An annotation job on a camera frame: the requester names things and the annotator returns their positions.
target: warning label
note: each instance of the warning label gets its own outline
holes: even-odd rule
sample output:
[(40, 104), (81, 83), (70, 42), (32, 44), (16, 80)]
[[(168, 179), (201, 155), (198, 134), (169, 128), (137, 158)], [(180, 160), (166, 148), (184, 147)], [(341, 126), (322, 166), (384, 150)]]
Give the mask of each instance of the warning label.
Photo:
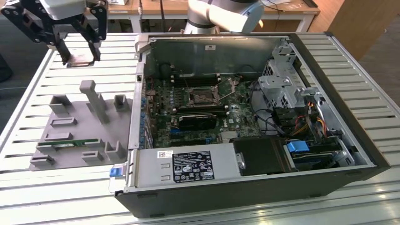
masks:
[(214, 179), (209, 151), (173, 154), (172, 165), (176, 183)]

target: blue tab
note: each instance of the blue tab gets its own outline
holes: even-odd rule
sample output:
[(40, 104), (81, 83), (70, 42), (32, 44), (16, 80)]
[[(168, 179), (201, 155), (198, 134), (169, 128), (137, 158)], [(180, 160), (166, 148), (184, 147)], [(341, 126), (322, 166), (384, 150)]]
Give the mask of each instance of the blue tab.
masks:
[(309, 151), (305, 141), (293, 141), (293, 142), (288, 143), (286, 146), (288, 146), (289, 152)]
[(121, 177), (122, 176), (122, 168), (114, 167), (109, 170), (109, 177)]

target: white cable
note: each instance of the white cable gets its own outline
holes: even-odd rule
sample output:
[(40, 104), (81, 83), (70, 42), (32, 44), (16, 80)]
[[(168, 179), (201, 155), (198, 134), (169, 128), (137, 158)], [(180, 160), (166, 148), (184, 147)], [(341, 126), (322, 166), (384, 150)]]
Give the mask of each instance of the white cable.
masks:
[(0, 88), (0, 90), (10, 90), (10, 89), (26, 89), (28, 87), (16, 87), (16, 88)]

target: slotted metal table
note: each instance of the slotted metal table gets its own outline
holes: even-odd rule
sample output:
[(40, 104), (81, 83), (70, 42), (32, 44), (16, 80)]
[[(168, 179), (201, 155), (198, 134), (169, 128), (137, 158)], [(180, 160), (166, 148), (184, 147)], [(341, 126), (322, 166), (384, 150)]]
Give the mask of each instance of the slotted metal table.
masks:
[[(324, 197), (152, 219), (134, 218), (113, 198), (110, 166), (28, 171), (53, 94), (66, 94), (70, 101), (84, 100), (80, 81), (90, 79), (105, 99), (117, 93), (133, 97), (136, 35), (108, 34), (101, 61), (93, 67), (66, 68), (54, 51), (45, 55), (0, 136), (0, 224), (400, 223), (400, 109), (334, 37), (313, 33), (298, 36), (392, 165), (388, 171)], [(65, 43), (70, 49), (86, 47), (74, 34), (68, 35)]]

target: motherboard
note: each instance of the motherboard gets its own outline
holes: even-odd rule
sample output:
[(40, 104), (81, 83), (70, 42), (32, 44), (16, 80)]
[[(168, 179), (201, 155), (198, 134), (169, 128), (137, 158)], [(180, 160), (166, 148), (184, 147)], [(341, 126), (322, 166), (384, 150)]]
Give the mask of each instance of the motherboard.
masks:
[(153, 148), (228, 143), (230, 138), (260, 135), (249, 86), (237, 75), (148, 79)]

